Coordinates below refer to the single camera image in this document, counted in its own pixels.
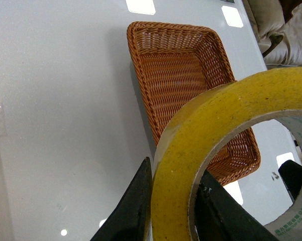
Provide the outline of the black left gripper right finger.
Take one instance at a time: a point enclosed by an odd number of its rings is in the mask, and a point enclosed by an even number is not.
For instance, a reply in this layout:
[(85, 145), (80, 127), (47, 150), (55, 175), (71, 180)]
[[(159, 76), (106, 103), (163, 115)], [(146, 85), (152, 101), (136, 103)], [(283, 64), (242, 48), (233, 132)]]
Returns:
[(302, 165), (285, 161), (275, 171), (239, 181), (243, 202), (205, 171), (195, 199), (200, 240), (302, 240), (302, 207), (284, 220), (302, 187)]

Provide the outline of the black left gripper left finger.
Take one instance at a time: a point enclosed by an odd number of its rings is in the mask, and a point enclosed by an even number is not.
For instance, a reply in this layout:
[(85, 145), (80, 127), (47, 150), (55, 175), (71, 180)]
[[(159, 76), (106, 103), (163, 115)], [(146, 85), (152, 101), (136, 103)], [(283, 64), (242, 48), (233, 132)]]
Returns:
[(151, 161), (146, 157), (118, 205), (91, 240), (151, 239)]

